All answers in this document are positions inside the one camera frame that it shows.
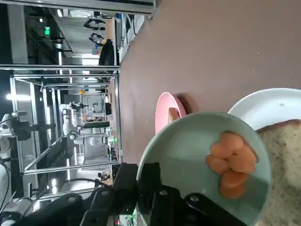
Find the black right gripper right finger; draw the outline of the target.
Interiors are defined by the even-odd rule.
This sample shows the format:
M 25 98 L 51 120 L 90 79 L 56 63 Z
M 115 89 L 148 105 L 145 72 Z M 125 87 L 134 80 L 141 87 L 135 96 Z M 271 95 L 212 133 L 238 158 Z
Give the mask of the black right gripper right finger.
M 138 207 L 148 226 L 244 226 L 241 220 L 200 193 L 181 197 L 161 182 L 160 165 L 147 163 L 138 179 Z

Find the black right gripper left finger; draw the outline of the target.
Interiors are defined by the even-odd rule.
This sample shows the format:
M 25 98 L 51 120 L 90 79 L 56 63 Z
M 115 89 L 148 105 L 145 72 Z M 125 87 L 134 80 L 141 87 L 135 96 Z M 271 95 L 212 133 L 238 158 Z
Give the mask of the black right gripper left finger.
M 25 226 L 106 226 L 111 217 L 129 214 L 137 202 L 136 164 L 122 163 L 111 186 L 95 188 L 84 199 L 69 193 L 23 218 Z

